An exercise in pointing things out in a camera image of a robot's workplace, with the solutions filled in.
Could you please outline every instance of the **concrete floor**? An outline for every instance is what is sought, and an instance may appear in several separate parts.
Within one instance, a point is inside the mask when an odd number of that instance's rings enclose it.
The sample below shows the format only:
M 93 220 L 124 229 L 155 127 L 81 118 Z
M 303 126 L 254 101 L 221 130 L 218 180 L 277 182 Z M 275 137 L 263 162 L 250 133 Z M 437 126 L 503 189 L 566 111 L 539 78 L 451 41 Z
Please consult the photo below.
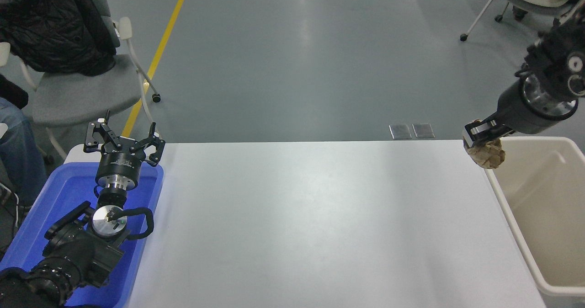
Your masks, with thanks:
M 113 18 L 132 19 L 145 69 L 176 1 L 109 0 Z M 420 122 L 437 139 L 459 139 L 464 124 L 495 111 L 525 48 L 552 24 L 533 14 L 518 23 L 510 11 L 496 23 L 505 1 L 495 0 L 460 42 L 485 2 L 185 0 L 153 78 L 163 101 L 151 112 L 169 142 L 391 140 L 389 125 Z M 16 58 L 1 71 L 27 87 Z M 118 134 L 128 115 L 111 119 Z M 583 150 L 584 118 L 579 110 L 541 135 Z M 141 113 L 132 135 L 148 126 Z M 56 131 L 65 150 L 84 129 Z

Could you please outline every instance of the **blue plastic tray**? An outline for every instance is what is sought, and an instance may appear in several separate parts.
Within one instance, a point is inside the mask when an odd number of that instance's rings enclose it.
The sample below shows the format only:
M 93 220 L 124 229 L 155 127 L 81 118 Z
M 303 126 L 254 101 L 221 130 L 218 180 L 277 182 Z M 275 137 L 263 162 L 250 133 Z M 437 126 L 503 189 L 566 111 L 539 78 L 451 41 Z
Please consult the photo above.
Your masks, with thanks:
M 0 270 L 19 267 L 30 271 L 43 259 L 42 251 L 48 243 L 48 240 L 44 239 L 44 233 L 55 221 L 83 201 L 90 201 L 91 206 L 96 207 L 94 186 L 97 169 L 97 163 L 69 163 L 53 171 L 2 259 Z M 124 208 L 146 206 L 154 212 L 159 201 L 162 181 L 163 168 L 160 165 L 152 168 L 143 164 L 138 187 L 128 191 L 128 200 Z M 129 217 L 128 227 L 133 234 L 145 231 L 144 216 Z M 108 285 L 100 289 L 92 286 L 79 288 L 67 301 L 67 305 L 96 304 L 102 308 L 122 308 L 132 291 L 145 241 L 146 239 L 125 241 L 120 246 L 125 252 L 124 256 L 111 272 Z

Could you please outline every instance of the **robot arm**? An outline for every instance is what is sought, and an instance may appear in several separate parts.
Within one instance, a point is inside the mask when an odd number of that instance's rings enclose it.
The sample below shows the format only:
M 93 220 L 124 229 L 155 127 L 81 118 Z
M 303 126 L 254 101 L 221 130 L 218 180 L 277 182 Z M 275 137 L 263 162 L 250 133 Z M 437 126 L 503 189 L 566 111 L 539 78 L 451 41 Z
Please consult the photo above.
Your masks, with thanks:
M 83 202 L 45 233 L 48 244 L 44 259 L 30 272 L 7 268 L 0 272 L 0 307 L 62 308 L 78 287 L 101 287 L 124 252 L 119 246 L 126 240 L 144 239 L 154 228 L 152 211 L 148 208 L 124 210 L 126 192 L 138 185 L 140 167 L 149 155 L 148 164 L 156 166 L 165 147 L 150 127 L 149 137 L 142 141 L 119 137 L 108 127 L 109 112 L 104 119 L 90 122 L 85 139 L 85 152 L 101 152 L 96 183 L 102 187 L 96 208 Z M 100 135 L 101 148 L 94 139 Z M 144 214 L 147 230 L 131 234 L 126 228 L 128 217 Z
M 468 148 L 516 131 L 536 134 L 571 117 L 585 96 L 585 0 L 564 22 L 527 48 L 518 81 L 500 95 L 495 113 L 465 125 Z

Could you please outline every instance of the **white storage bin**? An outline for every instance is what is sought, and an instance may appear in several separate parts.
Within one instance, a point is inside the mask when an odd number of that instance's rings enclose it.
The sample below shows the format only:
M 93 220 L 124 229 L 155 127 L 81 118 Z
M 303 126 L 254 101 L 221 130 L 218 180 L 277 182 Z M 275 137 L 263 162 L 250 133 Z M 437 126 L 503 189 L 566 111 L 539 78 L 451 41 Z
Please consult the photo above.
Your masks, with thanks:
M 487 175 L 539 289 L 585 297 L 585 156 L 567 138 L 504 138 Z

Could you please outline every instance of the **white tabletop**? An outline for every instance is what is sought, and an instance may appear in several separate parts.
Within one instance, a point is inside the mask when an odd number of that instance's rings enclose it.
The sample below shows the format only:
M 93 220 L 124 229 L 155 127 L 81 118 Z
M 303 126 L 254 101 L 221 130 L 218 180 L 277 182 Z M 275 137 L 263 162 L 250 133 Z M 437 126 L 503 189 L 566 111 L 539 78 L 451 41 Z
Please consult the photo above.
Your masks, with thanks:
M 544 308 L 460 141 L 170 143 L 161 165 L 131 308 Z

